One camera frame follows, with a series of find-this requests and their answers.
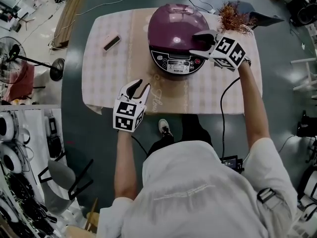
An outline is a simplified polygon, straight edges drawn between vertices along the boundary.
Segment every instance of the white sneaker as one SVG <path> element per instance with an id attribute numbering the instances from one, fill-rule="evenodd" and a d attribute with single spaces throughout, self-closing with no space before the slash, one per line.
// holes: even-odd
<path id="1" fill-rule="evenodd" d="M 167 135 L 173 136 L 173 134 L 170 132 L 168 122 L 165 119 L 158 121 L 158 128 L 163 137 Z"/>

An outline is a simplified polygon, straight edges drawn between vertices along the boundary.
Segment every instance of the black and white marker cube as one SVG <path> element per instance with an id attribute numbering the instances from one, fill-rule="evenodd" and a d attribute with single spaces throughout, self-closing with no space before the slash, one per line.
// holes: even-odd
<path id="1" fill-rule="evenodd" d="M 223 36 L 211 53 L 210 58 L 219 67 L 234 71 L 240 66 L 245 55 L 245 51 L 237 41 Z"/>
<path id="2" fill-rule="evenodd" d="M 145 105 L 115 100 L 113 108 L 113 128 L 134 132 L 143 119 Z"/>

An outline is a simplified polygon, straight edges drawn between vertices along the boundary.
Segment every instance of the purple rice cooker lid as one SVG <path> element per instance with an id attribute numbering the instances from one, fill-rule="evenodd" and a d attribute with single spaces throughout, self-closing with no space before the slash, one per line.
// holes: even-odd
<path id="1" fill-rule="evenodd" d="M 207 51 L 210 47 L 192 36 L 209 30 L 204 16 L 183 4 L 166 4 L 158 8 L 149 22 L 148 39 L 151 50 L 188 53 L 189 50 Z"/>

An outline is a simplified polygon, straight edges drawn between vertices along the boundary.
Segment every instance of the white shirt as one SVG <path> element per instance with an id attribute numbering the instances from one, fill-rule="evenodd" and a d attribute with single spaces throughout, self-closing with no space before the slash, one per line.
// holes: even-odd
<path id="1" fill-rule="evenodd" d="M 202 141 L 157 150 L 143 164 L 137 198 L 100 210 L 97 238 L 285 237 L 297 193 L 271 139 L 252 146 L 244 168 L 226 167 Z M 273 210 L 257 200 L 268 187 L 281 199 Z"/>

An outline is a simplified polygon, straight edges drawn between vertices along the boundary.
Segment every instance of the rice cooker control panel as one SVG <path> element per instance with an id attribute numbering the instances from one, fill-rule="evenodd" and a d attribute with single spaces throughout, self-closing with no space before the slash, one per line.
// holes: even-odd
<path id="1" fill-rule="evenodd" d="M 203 66 L 205 60 L 198 56 L 174 55 L 151 51 L 155 63 L 163 70 L 172 74 L 190 74 Z"/>

